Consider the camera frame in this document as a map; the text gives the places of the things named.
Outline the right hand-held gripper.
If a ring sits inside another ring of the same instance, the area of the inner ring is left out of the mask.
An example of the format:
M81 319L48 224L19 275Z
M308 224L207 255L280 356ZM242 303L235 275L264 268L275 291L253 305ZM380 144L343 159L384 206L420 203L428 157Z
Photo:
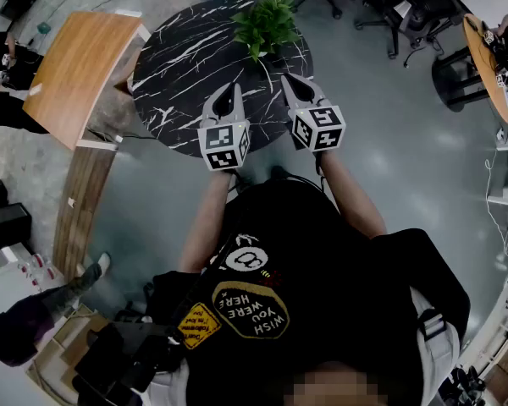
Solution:
M281 76L280 84L295 148L309 151L339 148L346 128L340 108L325 98L321 88L308 78L287 73Z

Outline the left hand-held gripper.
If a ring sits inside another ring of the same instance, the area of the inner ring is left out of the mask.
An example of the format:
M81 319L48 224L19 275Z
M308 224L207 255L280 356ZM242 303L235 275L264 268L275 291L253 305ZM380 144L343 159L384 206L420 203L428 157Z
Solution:
M224 171L242 167L251 138L240 85L232 82L217 88L205 101L202 113L197 132L207 168Z

